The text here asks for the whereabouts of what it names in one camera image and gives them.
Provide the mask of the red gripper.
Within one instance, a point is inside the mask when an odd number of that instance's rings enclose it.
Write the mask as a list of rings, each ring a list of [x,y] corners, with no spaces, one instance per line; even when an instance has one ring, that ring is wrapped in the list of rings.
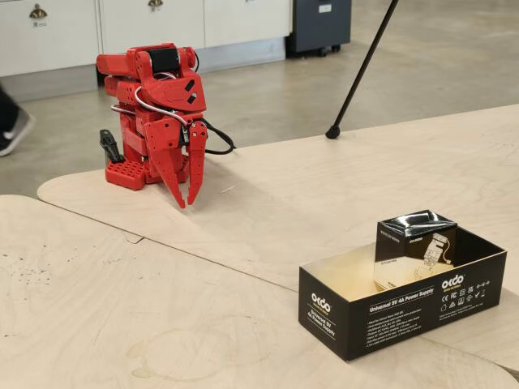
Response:
[[[202,121],[186,125],[174,118],[149,122],[144,126],[150,165],[168,187],[180,208],[186,204],[179,183],[186,181],[184,157],[189,162],[189,191],[187,201],[193,204],[202,186],[204,174],[207,127]]]

